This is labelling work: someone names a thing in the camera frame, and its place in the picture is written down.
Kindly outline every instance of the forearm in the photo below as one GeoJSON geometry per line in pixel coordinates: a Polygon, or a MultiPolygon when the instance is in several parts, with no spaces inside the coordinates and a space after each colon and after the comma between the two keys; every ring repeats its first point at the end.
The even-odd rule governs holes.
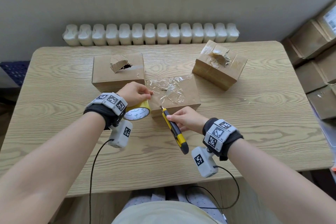
{"type": "Polygon", "coordinates": [[[335,223],[336,202],[325,192],[272,156],[243,139],[228,158],[284,223],[335,223]]]}
{"type": "Polygon", "coordinates": [[[0,216],[11,223],[47,223],[81,172],[103,129],[88,112],[16,163],[0,179],[0,216]],[[30,212],[21,220],[18,212],[30,212]]]}

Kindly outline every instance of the floor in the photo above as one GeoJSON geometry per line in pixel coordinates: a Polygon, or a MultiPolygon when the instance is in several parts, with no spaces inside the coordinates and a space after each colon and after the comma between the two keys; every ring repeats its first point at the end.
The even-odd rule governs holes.
{"type": "MultiPolygon", "coordinates": [[[[6,94],[5,97],[16,101],[18,92],[6,94]]],[[[0,105],[0,148],[5,137],[14,106],[0,105]]],[[[261,203],[257,194],[248,185],[244,178],[237,179],[240,187],[240,198],[237,204],[224,210],[229,224],[278,224],[281,223],[275,215],[261,203]]],[[[234,202],[237,196],[236,184],[233,180],[212,181],[201,183],[217,199],[221,207],[234,202]]],[[[128,201],[130,191],[104,193],[92,195],[92,224],[110,224],[120,213],[128,201]]],[[[88,224],[89,223],[89,197],[66,198],[50,223],[55,224],[88,224]]]]}

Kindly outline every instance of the white radiator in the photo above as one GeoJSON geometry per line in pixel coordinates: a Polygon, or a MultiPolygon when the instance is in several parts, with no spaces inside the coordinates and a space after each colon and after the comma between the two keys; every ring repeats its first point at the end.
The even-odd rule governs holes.
{"type": "Polygon", "coordinates": [[[93,29],[88,24],[79,27],[67,25],[63,39],[69,46],[104,46],[104,45],[141,45],[141,44],[200,44],[213,40],[216,43],[235,42],[239,37],[236,25],[228,23],[171,23],[167,27],[159,23],[147,23],[145,29],[139,23],[121,24],[119,29],[115,24],[95,24],[93,29]]]}

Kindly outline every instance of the person's left arm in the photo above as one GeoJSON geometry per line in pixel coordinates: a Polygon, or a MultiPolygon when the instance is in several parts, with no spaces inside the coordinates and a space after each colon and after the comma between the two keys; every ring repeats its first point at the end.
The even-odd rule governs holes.
{"type": "MultiPolygon", "coordinates": [[[[132,106],[152,93],[131,82],[118,95],[132,106]]],[[[1,223],[48,223],[104,128],[103,116],[87,112],[9,169],[0,179],[1,223]]]]}

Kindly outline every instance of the person's right arm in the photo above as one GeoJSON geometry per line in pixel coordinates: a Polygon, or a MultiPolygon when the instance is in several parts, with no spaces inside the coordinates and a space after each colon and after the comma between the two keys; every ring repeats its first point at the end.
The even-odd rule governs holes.
{"type": "MultiPolygon", "coordinates": [[[[200,134],[208,120],[190,107],[167,118],[182,131],[200,134]]],[[[283,223],[336,223],[336,201],[276,158],[243,139],[230,146],[227,156],[283,223]]]]}

